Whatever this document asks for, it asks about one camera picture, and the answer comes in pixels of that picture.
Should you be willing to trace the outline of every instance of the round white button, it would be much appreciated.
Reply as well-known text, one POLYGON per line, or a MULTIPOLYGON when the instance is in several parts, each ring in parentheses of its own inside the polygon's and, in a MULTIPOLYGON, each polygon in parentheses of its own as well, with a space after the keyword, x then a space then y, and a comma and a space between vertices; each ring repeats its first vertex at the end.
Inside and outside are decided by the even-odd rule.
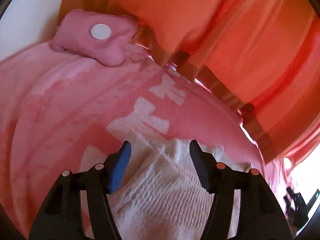
POLYGON ((91 35, 97 40, 105 40, 111 36, 111 29, 108 25, 99 23, 91 28, 91 35))

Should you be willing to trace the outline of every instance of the white ribbed fabric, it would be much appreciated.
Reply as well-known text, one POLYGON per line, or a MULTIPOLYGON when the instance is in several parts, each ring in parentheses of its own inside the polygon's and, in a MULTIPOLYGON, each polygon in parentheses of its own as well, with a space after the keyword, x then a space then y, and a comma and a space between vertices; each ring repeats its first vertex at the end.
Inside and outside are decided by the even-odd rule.
MULTIPOLYGON (((214 195, 200 185, 190 154, 190 140, 156 141, 132 132, 132 157, 123 186, 109 203, 122 239, 200 239, 214 195)), ((236 163, 222 147, 201 145, 218 162, 248 171, 250 163, 236 163)), ((240 191, 235 192, 228 238, 236 234, 240 191)))

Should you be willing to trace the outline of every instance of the bright light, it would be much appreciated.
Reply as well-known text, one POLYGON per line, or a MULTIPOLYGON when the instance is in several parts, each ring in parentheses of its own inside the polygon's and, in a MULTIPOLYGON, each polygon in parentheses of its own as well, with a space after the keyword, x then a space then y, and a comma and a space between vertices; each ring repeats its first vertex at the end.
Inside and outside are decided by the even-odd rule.
POLYGON ((284 163, 284 168, 286 170, 288 170, 292 167, 291 161, 288 158, 284 158, 283 163, 284 163))

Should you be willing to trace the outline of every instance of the orange curtain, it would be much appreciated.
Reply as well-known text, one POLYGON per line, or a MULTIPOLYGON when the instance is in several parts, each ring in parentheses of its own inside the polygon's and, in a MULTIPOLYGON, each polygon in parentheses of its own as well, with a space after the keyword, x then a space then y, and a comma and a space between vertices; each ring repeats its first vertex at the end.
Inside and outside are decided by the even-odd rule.
POLYGON ((308 0, 63 0, 60 20, 75 8, 137 19, 132 42, 239 110, 265 162, 317 143, 320 20, 308 0))

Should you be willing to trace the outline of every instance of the pink fabric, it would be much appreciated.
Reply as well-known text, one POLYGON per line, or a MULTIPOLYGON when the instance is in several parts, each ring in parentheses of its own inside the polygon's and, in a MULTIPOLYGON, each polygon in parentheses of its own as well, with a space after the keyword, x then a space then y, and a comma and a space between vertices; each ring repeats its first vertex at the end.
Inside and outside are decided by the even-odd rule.
POLYGON ((44 43, 0 62, 0 202, 25 236, 59 174, 101 162, 130 129, 223 146, 271 178, 239 117, 214 95, 133 49, 129 55, 108 68, 44 43))
POLYGON ((115 16, 75 9, 63 19, 51 48, 97 59, 107 67, 117 67, 124 60, 126 44, 134 36, 138 24, 129 16, 115 16), (111 36, 98 40, 91 35, 96 24, 105 24, 111 36))

